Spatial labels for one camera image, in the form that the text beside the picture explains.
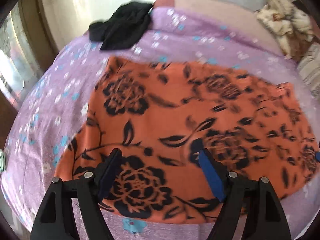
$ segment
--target purple bedsheet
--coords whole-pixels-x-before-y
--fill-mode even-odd
[[[23,225],[31,230],[44,193],[68,141],[86,118],[91,91],[110,55],[140,62],[200,61],[243,68],[275,84],[291,82],[316,138],[320,138],[320,107],[294,71],[294,62],[260,47],[228,26],[173,8],[157,8],[153,27],[130,50],[100,51],[88,36],[74,39],[27,96],[8,136],[4,151],[7,169],[1,188]],[[281,203],[295,238],[320,207],[320,176]],[[77,202],[76,223],[87,239]],[[103,211],[115,239],[206,239],[212,224],[169,225],[145,223]],[[244,218],[235,239],[241,237]]]

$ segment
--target black leaf pattern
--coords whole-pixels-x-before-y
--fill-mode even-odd
[[[247,86],[244,91],[249,94],[253,92],[253,89],[250,86]]]
[[[134,138],[134,130],[130,120],[125,124],[123,130],[123,146],[129,146]]]
[[[269,138],[279,137],[278,133],[274,130],[268,132]]]
[[[87,155],[86,149],[84,150],[83,153],[81,153],[81,158],[89,160],[89,161],[94,161],[95,159]]]
[[[250,98],[249,100],[250,100],[251,103],[252,103],[254,106],[256,106],[256,107],[258,107],[259,104],[260,104],[260,100],[257,99],[257,98]]]
[[[295,142],[297,138],[294,135],[289,136],[289,141]]]
[[[287,196],[288,196],[288,194],[284,194],[284,195],[280,198],[280,200],[285,199]]]
[[[180,166],[180,162],[174,159],[158,156],[159,161],[168,166]]]
[[[175,103],[165,101],[163,98],[156,96],[154,94],[148,94],[148,96],[158,106],[168,107],[168,108],[177,108],[178,107],[178,105],[176,105]]]
[[[146,73],[146,72],[140,72],[140,73],[139,73],[139,77],[140,77],[140,78],[148,78],[148,77],[150,77],[150,74],[149,74],[149,73]]]
[[[282,168],[282,181],[284,183],[284,188],[288,188],[289,186],[289,175],[287,168],[283,167]]]
[[[247,76],[248,76],[248,74],[238,75],[238,76],[237,76],[237,79],[246,78]]]
[[[87,125],[88,126],[95,126],[96,122],[92,118],[87,117]]]
[[[73,176],[79,174],[79,173],[83,173],[85,171],[91,171],[94,172],[94,167],[81,167],[79,166],[78,168],[76,168],[75,172],[73,173]]]
[[[109,211],[109,212],[114,212],[114,210],[112,209],[112,207],[106,205],[106,204],[103,203],[103,202],[99,203],[99,205],[100,205],[100,207],[101,207],[102,209],[105,209],[105,210],[107,210],[107,211]]]
[[[199,132],[199,131],[202,131],[202,130],[210,128],[214,124],[214,122],[216,120],[217,120],[217,118],[208,118],[208,119],[206,119],[204,122],[201,122],[199,124],[199,126],[196,129],[196,131]]]
[[[143,153],[145,156],[152,156],[152,153],[153,153],[153,149],[151,147],[146,147],[144,150],[143,150]]]
[[[159,141],[168,147],[178,148],[188,141],[188,139],[186,139],[182,142],[178,142],[184,139],[185,137],[185,135],[173,135],[167,138],[159,138]]]
[[[140,146],[141,143],[142,143],[142,141],[135,143],[134,146]]]
[[[149,65],[150,68],[156,68],[159,62],[153,62]]]
[[[72,144],[72,147],[73,147],[73,152],[76,153],[77,150],[78,150],[78,143],[77,143],[76,138],[73,138],[73,139],[71,140],[71,144]]]
[[[295,173],[293,177],[293,185],[296,185],[297,180],[298,180],[298,176],[297,176],[297,173]]]
[[[239,114],[241,112],[241,108],[235,104],[231,104],[231,107],[229,107],[229,109],[234,114]]]
[[[167,84],[168,82],[168,77],[165,74],[159,74],[158,75],[158,80],[161,81],[163,84]]]
[[[106,162],[108,159],[108,157],[105,156],[103,153],[100,153],[100,157],[101,157],[101,162],[103,162],[103,163]]]
[[[282,146],[281,145],[277,145],[276,147],[276,153],[279,157],[280,160],[283,160],[284,159],[284,155],[283,155],[283,149],[282,149]]]
[[[181,103],[182,103],[183,105],[188,104],[191,99],[192,99],[192,98],[183,98],[183,99],[181,99]]]
[[[161,69],[162,70],[166,69],[167,67],[170,66],[170,64],[171,64],[171,62],[170,63],[163,63],[162,66],[161,66]]]
[[[248,133],[243,127],[235,127],[236,130],[239,130],[243,135],[244,139],[250,143],[258,142],[260,139],[255,138],[252,134]]]
[[[190,77],[190,73],[191,73],[191,68],[189,66],[189,64],[186,64],[186,66],[183,69],[183,75],[186,79],[188,79]]]
[[[214,112],[220,112],[220,111],[223,111],[227,109],[227,107],[225,106],[225,104],[222,104],[222,105],[218,105],[218,106],[215,106],[214,108],[212,108],[212,111]]]
[[[190,202],[194,204],[207,204],[207,201],[202,197],[192,199]]]
[[[193,92],[193,94],[194,94],[194,96],[195,96],[196,98],[201,98],[201,93],[200,93],[200,91],[199,91],[199,89],[198,89],[198,85],[194,85],[194,86],[192,87],[192,92]]]
[[[241,125],[250,125],[252,122],[252,117],[244,117],[241,120],[238,121]]]
[[[179,210],[179,208],[180,208],[180,206],[176,206],[176,207],[170,209],[170,210],[164,215],[163,219],[166,220],[166,219],[169,219],[169,218],[173,218],[173,217],[175,217],[176,215],[184,212],[184,209],[183,209],[182,207],[181,207],[181,208],[182,208],[181,210]]]
[[[202,197],[192,199],[189,202],[193,203],[196,210],[200,213],[210,212],[220,204],[217,198],[206,200]]]
[[[266,158],[266,156],[264,156],[264,157],[255,156],[253,159],[255,162],[257,162],[258,160],[265,159],[265,158]]]
[[[264,148],[264,147],[261,147],[259,145],[255,145],[252,147],[252,150],[255,150],[255,151],[259,151],[259,152],[262,152],[262,153],[266,153],[269,151],[268,148]]]
[[[189,115],[187,118],[186,118],[186,127],[188,127],[188,129],[190,130],[195,130],[196,129],[196,126],[197,126],[197,122],[195,120],[192,119],[192,116]]]
[[[296,162],[295,162],[294,158],[291,157],[291,156],[287,158],[287,162],[290,163],[290,164],[293,165],[293,166],[296,165]]]
[[[257,124],[258,124],[261,128],[265,128],[265,127],[266,127],[266,125],[263,124],[262,122],[257,122]]]

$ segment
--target black flower pattern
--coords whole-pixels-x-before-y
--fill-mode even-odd
[[[301,153],[302,157],[302,168],[307,168],[309,171],[314,174],[317,169],[318,162],[315,158],[315,150],[312,146],[305,145],[303,152]]]
[[[224,75],[210,76],[205,79],[205,84],[208,92],[218,93],[224,99],[234,100],[241,94],[238,87]]]
[[[171,189],[161,169],[145,167],[137,156],[123,158],[122,171],[116,178],[108,200],[123,216],[147,219],[152,210],[172,204]]]
[[[241,145],[242,140],[251,143],[259,141],[241,127],[223,132],[210,129],[204,137],[198,138],[190,144],[189,160],[199,166],[199,151],[207,148],[212,156],[222,162],[228,170],[239,171],[247,167],[251,161],[258,161],[267,156],[268,148],[254,144],[249,150]]]
[[[191,143],[189,159],[199,166],[199,151],[207,148],[213,157],[229,170],[240,170],[249,165],[248,151],[240,144],[239,132],[229,130],[220,132],[210,129],[203,138]]]
[[[103,94],[107,97],[104,107],[110,115],[123,114],[126,111],[142,115],[149,108],[144,98],[144,86],[127,74],[115,82],[110,82]]]
[[[284,109],[289,113],[289,118],[293,125],[295,125],[297,122],[300,122],[300,112],[296,111],[295,109],[289,108],[286,105],[284,105]]]

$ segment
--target blanket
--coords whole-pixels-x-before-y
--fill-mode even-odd
[[[101,206],[162,223],[199,224],[219,215],[199,167],[203,148],[229,171],[268,177],[279,198],[319,168],[315,136],[290,83],[196,62],[109,59],[55,176],[77,179],[113,148],[123,153],[122,171]]]

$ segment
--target metal rivet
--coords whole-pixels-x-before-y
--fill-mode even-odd
[[[237,176],[238,176],[238,174],[236,172],[234,172],[234,171],[229,172],[229,177],[236,178]]]
[[[85,174],[84,174],[84,177],[85,178],[91,178],[93,176],[93,173],[91,171],[87,171]]]
[[[53,177],[51,181],[52,181],[53,183],[57,183],[59,180],[60,180],[59,177]]]
[[[268,182],[269,182],[269,179],[268,179],[267,177],[262,177],[262,178],[261,178],[261,181],[262,181],[263,183],[268,183]]]

